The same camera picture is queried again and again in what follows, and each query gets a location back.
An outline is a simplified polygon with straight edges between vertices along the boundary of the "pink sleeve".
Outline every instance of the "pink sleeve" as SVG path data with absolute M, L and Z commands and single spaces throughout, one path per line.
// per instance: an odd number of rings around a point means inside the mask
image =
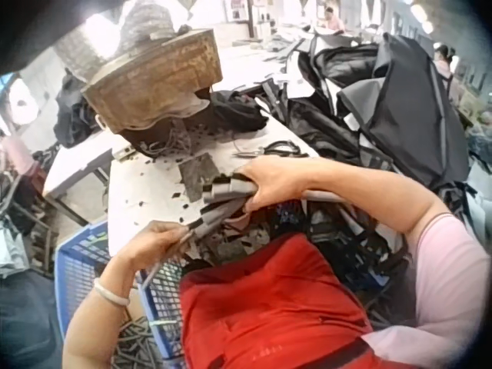
M 417 327 L 394 325 L 362 338 L 383 359 L 447 367 L 466 350 L 480 324 L 490 258 L 450 214 L 426 227 L 414 258 Z
M 416 255 L 417 326 L 457 343 L 468 342 L 484 312 L 490 258 L 451 214 L 434 219 Z

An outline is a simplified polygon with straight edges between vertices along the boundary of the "person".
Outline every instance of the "person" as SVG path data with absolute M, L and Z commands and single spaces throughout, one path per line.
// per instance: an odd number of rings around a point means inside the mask
M 35 160 L 16 133 L 6 135 L 0 129 L 0 163 L 1 171 L 6 170 L 8 163 L 11 163 L 19 175 L 26 175 L 34 166 Z
M 473 339 L 490 258 L 421 184 L 323 158 L 264 156 L 239 173 L 258 185 L 246 212 L 307 189 L 332 191 L 405 234 L 416 268 L 417 326 L 373 331 L 320 251 L 303 234 L 285 234 L 241 261 L 181 279 L 189 368 L 441 367 Z M 102 292 L 93 290 L 71 320 L 64 367 L 109 367 L 124 313 L 120 298 L 128 297 L 135 272 L 170 257 L 187 231 L 155 222 L 111 259 Z
M 338 34 L 345 32 L 344 23 L 341 21 L 340 18 L 338 18 L 337 15 L 335 15 L 334 10 L 331 6 L 327 6 L 325 8 L 324 18 L 325 22 L 323 22 L 323 27 L 335 31 Z
M 442 44 L 434 53 L 434 64 L 436 65 L 439 74 L 446 80 L 451 77 L 451 62 L 453 61 L 454 49 L 449 49 Z

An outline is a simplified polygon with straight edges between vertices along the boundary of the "scissors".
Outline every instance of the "scissors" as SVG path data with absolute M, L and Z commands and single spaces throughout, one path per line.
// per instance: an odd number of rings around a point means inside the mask
M 236 158 L 251 159 L 262 155 L 278 155 L 282 158 L 307 158 L 308 154 L 303 154 L 301 148 L 294 142 L 288 141 L 276 141 L 264 148 L 259 148 L 256 151 L 239 151 L 235 152 L 232 156 Z

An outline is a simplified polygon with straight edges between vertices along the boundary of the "wooden box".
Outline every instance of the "wooden box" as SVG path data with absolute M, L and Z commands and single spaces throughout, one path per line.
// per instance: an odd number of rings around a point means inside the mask
M 222 80 L 214 32 L 194 30 L 140 46 L 105 65 L 83 91 L 113 133 L 143 129 L 180 95 Z

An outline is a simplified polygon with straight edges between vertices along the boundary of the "factory floor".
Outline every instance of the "factory floor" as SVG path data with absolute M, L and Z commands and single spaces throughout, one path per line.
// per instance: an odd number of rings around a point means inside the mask
M 107 219 L 103 205 L 104 191 L 105 186 L 90 174 L 71 187 L 61 199 L 87 221 L 96 224 Z M 79 224 L 61 213 L 56 214 L 53 224 L 58 229 L 57 244 L 71 238 L 81 229 Z

